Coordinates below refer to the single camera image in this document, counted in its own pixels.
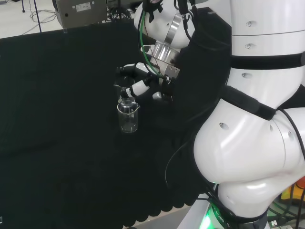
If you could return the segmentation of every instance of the red object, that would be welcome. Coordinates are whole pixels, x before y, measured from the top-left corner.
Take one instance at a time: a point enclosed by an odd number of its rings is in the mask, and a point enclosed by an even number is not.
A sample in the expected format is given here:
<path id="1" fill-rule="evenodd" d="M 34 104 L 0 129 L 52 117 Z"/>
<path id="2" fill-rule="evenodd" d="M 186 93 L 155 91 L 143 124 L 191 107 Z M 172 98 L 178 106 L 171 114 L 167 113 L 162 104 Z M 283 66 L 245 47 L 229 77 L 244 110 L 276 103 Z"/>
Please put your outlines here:
<path id="1" fill-rule="evenodd" d="M 302 177 L 301 179 L 299 179 L 299 180 L 296 182 L 296 185 L 297 185 L 299 188 L 304 189 L 304 188 L 305 188 L 305 177 Z"/>

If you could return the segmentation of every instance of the metal cylinder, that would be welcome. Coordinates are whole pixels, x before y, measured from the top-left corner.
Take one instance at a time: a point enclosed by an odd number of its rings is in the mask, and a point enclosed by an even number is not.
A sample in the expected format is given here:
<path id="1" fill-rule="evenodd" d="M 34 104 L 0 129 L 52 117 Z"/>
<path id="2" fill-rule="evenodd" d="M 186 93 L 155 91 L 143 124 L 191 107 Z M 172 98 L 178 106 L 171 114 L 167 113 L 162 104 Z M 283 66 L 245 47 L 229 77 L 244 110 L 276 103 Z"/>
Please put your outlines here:
<path id="1" fill-rule="evenodd" d="M 154 58 L 171 65 L 173 65 L 175 58 L 179 54 L 177 50 L 172 49 L 159 42 L 156 42 L 152 52 Z"/>

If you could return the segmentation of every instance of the glass beaker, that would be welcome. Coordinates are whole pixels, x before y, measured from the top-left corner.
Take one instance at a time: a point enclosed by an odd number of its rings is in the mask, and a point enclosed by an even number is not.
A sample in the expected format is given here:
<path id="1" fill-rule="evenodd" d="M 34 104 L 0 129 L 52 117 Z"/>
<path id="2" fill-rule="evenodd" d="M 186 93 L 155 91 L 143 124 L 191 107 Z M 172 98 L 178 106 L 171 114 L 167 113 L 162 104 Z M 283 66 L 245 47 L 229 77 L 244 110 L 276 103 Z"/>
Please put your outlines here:
<path id="1" fill-rule="evenodd" d="M 138 129 L 138 105 L 135 101 L 124 100 L 118 104 L 119 125 L 124 133 L 132 133 Z"/>
<path id="2" fill-rule="evenodd" d="M 128 76 L 124 76 L 124 77 L 120 77 L 118 78 L 115 83 L 114 83 L 114 87 L 118 96 L 118 102 L 121 102 L 123 100 L 132 100 L 135 101 L 135 98 L 122 98 L 121 97 L 121 91 L 125 91 L 127 88 L 131 87 L 132 85 L 134 85 L 135 81 L 133 78 L 128 77 Z"/>

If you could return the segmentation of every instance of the metal box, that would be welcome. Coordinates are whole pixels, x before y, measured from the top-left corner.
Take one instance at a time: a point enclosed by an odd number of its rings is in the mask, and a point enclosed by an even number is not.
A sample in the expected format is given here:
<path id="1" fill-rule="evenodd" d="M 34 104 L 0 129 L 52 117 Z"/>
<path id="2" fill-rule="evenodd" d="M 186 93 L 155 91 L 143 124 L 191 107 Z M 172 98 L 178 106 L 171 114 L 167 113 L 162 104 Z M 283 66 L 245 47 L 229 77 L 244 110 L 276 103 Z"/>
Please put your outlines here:
<path id="1" fill-rule="evenodd" d="M 53 5 L 64 29 L 101 23 L 107 19 L 106 0 L 53 0 Z"/>

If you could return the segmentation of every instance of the label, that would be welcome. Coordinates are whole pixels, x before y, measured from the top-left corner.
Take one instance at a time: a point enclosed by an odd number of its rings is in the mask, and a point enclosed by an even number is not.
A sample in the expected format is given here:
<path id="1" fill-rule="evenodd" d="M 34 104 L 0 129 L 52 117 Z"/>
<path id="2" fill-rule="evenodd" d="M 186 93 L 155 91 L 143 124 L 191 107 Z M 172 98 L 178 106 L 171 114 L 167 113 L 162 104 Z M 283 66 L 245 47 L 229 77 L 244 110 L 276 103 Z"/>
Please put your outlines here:
<path id="1" fill-rule="evenodd" d="M 212 205 L 212 210 L 214 212 L 214 215 L 216 216 L 216 219 L 221 224 L 221 226 L 223 226 L 224 228 L 230 228 L 230 225 L 228 223 L 226 223 L 224 221 L 224 219 L 221 217 L 221 215 L 219 213 L 219 209 L 217 207 L 215 207 L 214 205 Z"/>
<path id="2" fill-rule="evenodd" d="M 90 2 L 76 5 L 76 11 L 77 12 L 84 11 L 84 10 L 90 10 L 90 9 L 91 9 Z"/>

